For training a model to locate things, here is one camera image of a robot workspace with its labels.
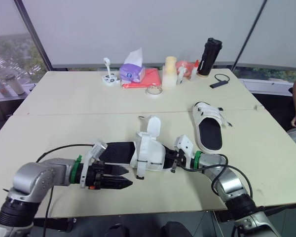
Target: tissue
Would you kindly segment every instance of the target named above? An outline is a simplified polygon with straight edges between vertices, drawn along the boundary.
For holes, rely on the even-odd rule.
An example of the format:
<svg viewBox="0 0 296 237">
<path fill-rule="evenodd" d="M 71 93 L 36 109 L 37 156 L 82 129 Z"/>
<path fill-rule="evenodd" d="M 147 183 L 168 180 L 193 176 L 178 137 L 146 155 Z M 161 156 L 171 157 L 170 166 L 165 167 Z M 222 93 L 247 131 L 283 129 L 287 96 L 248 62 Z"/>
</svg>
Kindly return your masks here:
<svg viewBox="0 0 296 237">
<path fill-rule="evenodd" d="M 142 48 L 129 53 L 119 68 L 119 76 L 123 83 L 141 82 L 145 76 Z"/>
</svg>

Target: tissue box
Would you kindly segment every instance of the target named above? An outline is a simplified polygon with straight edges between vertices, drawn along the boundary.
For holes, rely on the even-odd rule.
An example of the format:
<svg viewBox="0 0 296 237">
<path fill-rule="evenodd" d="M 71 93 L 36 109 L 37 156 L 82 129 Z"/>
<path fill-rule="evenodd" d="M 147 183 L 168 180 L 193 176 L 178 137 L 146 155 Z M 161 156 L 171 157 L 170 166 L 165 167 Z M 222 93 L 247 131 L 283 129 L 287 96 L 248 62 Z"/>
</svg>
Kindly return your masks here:
<svg viewBox="0 0 296 237">
<path fill-rule="evenodd" d="M 141 82 L 145 76 L 145 67 L 125 63 L 119 68 L 119 77 L 123 81 Z"/>
</svg>

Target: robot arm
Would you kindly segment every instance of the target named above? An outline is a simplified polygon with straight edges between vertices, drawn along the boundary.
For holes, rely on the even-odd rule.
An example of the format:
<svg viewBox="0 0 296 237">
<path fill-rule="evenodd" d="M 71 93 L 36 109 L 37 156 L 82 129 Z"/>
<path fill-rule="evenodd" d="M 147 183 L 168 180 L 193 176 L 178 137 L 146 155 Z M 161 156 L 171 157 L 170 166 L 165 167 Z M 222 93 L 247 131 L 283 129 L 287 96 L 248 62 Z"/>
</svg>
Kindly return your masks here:
<svg viewBox="0 0 296 237">
<path fill-rule="evenodd" d="M 94 158 L 103 151 L 98 147 Z M 0 237 L 25 237 L 33 226 L 38 207 L 53 186 L 79 184 L 83 180 L 89 189 L 123 189 L 132 182 L 119 175 L 128 170 L 95 160 L 91 165 L 71 159 L 54 158 L 41 163 L 23 165 L 13 178 L 5 203 L 0 210 Z"/>
<path fill-rule="evenodd" d="M 187 169 L 199 169 L 206 166 L 222 164 L 226 160 L 222 155 L 201 154 L 198 158 L 192 156 L 192 142 L 185 136 L 181 136 L 176 140 L 175 148 L 177 158 L 174 160 L 172 172 L 178 164 L 185 164 Z M 221 173 L 222 167 L 215 167 L 203 170 L 212 182 Z M 248 195 L 244 185 L 237 175 L 226 168 L 222 175 L 214 184 L 219 197 L 225 203 L 235 220 L 235 226 L 242 236 L 246 237 L 280 237 L 270 220 L 264 212 L 259 211 Z"/>
</svg>

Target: black cable with plug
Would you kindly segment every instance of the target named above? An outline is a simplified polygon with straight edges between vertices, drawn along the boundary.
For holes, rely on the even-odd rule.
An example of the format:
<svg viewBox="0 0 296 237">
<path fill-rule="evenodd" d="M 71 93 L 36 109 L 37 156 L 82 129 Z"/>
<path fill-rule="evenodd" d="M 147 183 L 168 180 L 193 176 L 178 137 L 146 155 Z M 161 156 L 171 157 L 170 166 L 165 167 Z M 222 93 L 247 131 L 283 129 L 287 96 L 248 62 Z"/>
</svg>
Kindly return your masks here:
<svg viewBox="0 0 296 237">
<path fill-rule="evenodd" d="M 70 145 L 66 145 L 66 146 L 62 146 L 62 147 L 57 147 L 57 148 L 55 148 L 53 150 L 50 150 L 48 152 L 43 153 L 43 155 L 41 155 L 37 159 L 36 163 L 39 163 L 49 153 L 52 153 L 54 151 L 57 151 L 57 150 L 60 150 L 60 149 L 63 149 L 63 148 L 68 148 L 68 147 L 93 147 L 93 146 L 94 146 L 94 144 L 70 144 Z M 46 208 L 44 227 L 43 227 L 43 234 L 42 234 L 43 237 L 45 237 L 45 235 L 46 235 L 47 216 L 48 216 L 51 200 L 53 198 L 53 191 L 54 191 L 54 187 L 52 187 L 51 190 L 50 190 L 49 201 L 48 201 L 48 205 L 47 205 L 47 208 Z"/>
<path fill-rule="evenodd" d="M 221 80 L 217 76 L 225 76 L 227 78 L 227 80 Z M 225 74 L 215 74 L 214 77 L 218 82 L 210 85 L 210 88 L 212 88 L 212 89 L 222 86 L 222 85 L 226 85 L 230 81 L 230 77 Z"/>
</svg>

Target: window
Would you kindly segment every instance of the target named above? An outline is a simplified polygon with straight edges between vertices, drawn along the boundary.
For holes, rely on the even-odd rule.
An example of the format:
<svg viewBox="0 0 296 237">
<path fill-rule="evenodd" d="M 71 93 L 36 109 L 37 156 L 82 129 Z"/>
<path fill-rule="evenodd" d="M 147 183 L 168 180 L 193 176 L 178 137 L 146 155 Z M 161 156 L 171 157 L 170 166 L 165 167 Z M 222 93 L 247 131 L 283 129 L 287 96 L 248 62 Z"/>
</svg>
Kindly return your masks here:
<svg viewBox="0 0 296 237">
<path fill-rule="evenodd" d="M 240 79 L 258 79 L 291 83 L 293 83 L 296 80 L 296 71 L 236 67 L 233 73 Z"/>
<path fill-rule="evenodd" d="M 46 73 L 44 62 L 30 37 L 0 40 L 0 79 L 14 74 L 21 84 L 38 82 Z"/>
</svg>

